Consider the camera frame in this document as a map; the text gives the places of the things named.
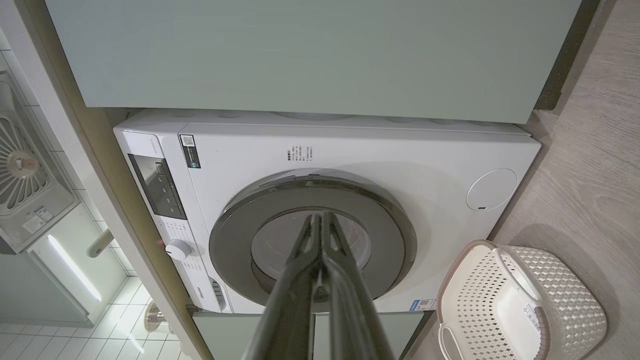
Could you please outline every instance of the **label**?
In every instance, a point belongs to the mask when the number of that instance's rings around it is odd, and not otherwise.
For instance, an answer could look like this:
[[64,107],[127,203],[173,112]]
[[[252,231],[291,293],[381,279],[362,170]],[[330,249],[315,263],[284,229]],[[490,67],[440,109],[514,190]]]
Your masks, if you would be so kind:
[[313,146],[290,146],[287,150],[287,161],[312,161],[314,159]]
[[198,149],[193,135],[180,134],[180,143],[187,166],[190,168],[200,168],[200,159],[198,158]]
[[409,311],[433,311],[437,308],[438,301],[436,299],[415,300]]
[[49,210],[47,210],[47,208],[45,208],[44,206],[40,206],[39,208],[37,208],[36,214],[38,214],[38,216],[45,222],[49,222],[51,219],[53,219],[53,214],[51,214]]
[[29,220],[27,220],[27,222],[25,222],[22,227],[29,231],[30,234],[33,234],[36,231],[40,230],[40,228],[46,224],[46,222],[44,222],[44,220],[42,220],[35,213],[28,213],[27,218]]
[[525,315],[527,315],[527,319],[529,319],[529,322],[531,323],[531,325],[533,325],[533,327],[536,328],[539,334],[540,323],[538,322],[538,317],[536,316],[536,312],[533,311],[533,306],[531,306],[531,304],[527,304],[525,307],[522,308],[522,310],[524,311]]

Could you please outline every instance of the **door glass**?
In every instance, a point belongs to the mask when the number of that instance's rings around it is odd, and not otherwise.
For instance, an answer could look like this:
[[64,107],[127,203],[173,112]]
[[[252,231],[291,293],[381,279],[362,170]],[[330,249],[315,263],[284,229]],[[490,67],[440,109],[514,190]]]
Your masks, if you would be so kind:
[[[251,244],[251,255],[260,270],[276,280],[280,277],[304,221],[314,213],[321,212],[305,210],[288,213],[264,224],[258,230]],[[362,269],[371,256],[371,239],[362,226],[352,219],[338,214],[336,217],[356,265]]]

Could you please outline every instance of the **front-loading washing machine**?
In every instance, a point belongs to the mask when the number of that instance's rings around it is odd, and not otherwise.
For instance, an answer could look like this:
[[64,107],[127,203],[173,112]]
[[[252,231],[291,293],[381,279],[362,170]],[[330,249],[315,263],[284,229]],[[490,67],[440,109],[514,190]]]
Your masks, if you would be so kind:
[[434,309],[540,149],[510,124],[248,111],[145,110],[115,134],[194,305],[224,313],[264,310],[323,210],[378,311]]

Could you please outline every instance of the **basket handle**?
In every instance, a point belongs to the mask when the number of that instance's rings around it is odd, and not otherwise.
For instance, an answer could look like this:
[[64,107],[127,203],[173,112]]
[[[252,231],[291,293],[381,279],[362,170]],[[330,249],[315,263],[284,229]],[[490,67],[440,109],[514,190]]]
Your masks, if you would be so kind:
[[451,360],[449,351],[447,351],[447,348],[444,346],[444,339],[442,338],[442,333],[444,332],[445,329],[447,329],[449,331],[449,334],[451,334],[453,343],[456,344],[456,348],[458,349],[458,354],[460,355],[460,359],[465,360],[465,358],[462,356],[462,351],[460,351],[460,345],[458,345],[458,340],[456,340],[456,336],[453,334],[453,331],[451,331],[451,328],[448,327],[445,323],[441,323],[440,328],[438,328],[438,344],[440,345],[440,351],[442,352],[442,355],[444,356],[445,360]]
[[[498,263],[498,266],[502,270],[502,274],[511,282],[511,285],[520,294],[520,296],[523,296],[525,299],[527,299],[531,304],[534,305],[534,307],[540,307],[541,296],[540,296],[540,292],[538,292],[538,288],[533,283],[531,278],[527,275],[527,273],[525,273],[522,270],[522,267],[520,267],[520,264],[518,264],[518,262],[515,261],[513,257],[511,257],[511,254],[500,249],[499,247],[496,247],[493,249],[493,256],[495,258],[495,262]],[[522,275],[522,277],[525,279],[525,281],[529,285],[533,295],[529,294],[527,290],[524,290],[522,288],[522,285],[520,285],[518,280],[516,280],[516,278],[511,273],[511,271],[509,271],[509,268],[507,268],[507,264],[504,263],[504,260],[502,259],[503,256],[511,260],[513,266],[515,266],[515,268],[520,272],[520,275]]]

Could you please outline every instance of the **floor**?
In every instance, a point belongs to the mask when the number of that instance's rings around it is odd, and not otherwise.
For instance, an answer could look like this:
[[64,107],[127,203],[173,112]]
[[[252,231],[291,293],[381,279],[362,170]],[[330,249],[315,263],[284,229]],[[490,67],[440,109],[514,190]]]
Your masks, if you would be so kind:
[[[562,259],[607,314],[585,360],[640,354],[640,1],[612,10],[564,103],[523,128],[543,143],[494,230]],[[414,359],[442,359],[432,330]]]
[[128,277],[92,329],[0,323],[0,360],[190,360],[173,334],[147,333],[149,292]]

